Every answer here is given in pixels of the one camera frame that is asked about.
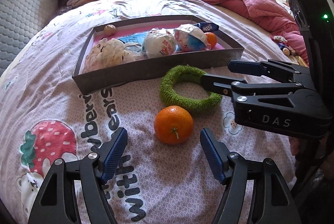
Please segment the person's right hand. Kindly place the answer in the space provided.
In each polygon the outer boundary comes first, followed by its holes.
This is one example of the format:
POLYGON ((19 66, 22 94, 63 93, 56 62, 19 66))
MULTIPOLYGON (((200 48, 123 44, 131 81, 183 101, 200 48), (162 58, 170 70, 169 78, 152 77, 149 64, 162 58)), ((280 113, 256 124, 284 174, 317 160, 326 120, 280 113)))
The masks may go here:
POLYGON ((289 137, 290 151, 293 156, 303 153, 305 150, 305 140, 289 137))

